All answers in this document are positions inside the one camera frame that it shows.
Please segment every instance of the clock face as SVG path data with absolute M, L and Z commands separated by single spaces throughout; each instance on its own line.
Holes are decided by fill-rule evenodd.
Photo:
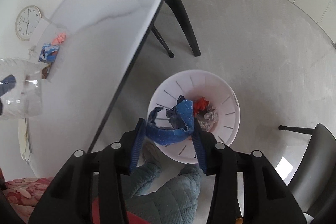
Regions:
M 28 41 L 41 20 L 41 12 L 36 6 L 27 6 L 17 16 L 15 22 L 16 35 Z

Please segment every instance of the white marble tabletop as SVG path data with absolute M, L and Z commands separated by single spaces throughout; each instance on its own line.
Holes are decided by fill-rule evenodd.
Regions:
M 161 1 L 64 0 L 50 18 L 69 35 L 43 82 L 43 113 L 29 122 L 38 177 L 88 149 Z

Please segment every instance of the blue speckled towel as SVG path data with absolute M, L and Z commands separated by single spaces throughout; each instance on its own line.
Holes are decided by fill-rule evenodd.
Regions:
M 156 107 L 148 116 L 146 136 L 160 145 L 169 145 L 185 140 L 194 132 L 193 101 L 180 96 L 177 105 L 166 112 L 173 128 L 158 127 L 155 123 L 162 107 Z

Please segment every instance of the black table leg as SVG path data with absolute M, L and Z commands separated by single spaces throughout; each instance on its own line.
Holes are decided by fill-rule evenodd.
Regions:
M 190 20 L 188 18 L 182 0 L 165 0 L 165 3 L 167 3 L 167 5 L 173 11 L 177 21 L 179 22 L 184 32 L 185 37 L 188 40 L 188 43 L 191 47 L 191 50 L 194 53 L 194 56 L 200 56 L 201 51 L 200 48 L 198 47 L 193 27 L 191 26 Z
M 172 51 L 169 49 L 168 45 L 166 44 L 166 42 L 164 41 L 163 37 L 160 35 L 159 31 L 157 28 L 155 28 L 155 26 L 153 25 L 152 27 L 152 32 L 153 34 L 156 36 L 156 38 L 160 41 L 161 45 L 165 48 L 165 50 L 167 51 L 168 55 L 170 58 L 174 57 L 174 54 L 172 53 Z

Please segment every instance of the plastic bottle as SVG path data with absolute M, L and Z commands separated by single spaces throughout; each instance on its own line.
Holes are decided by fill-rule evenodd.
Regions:
M 41 114 L 40 66 L 22 59 L 0 59 L 0 120 Z

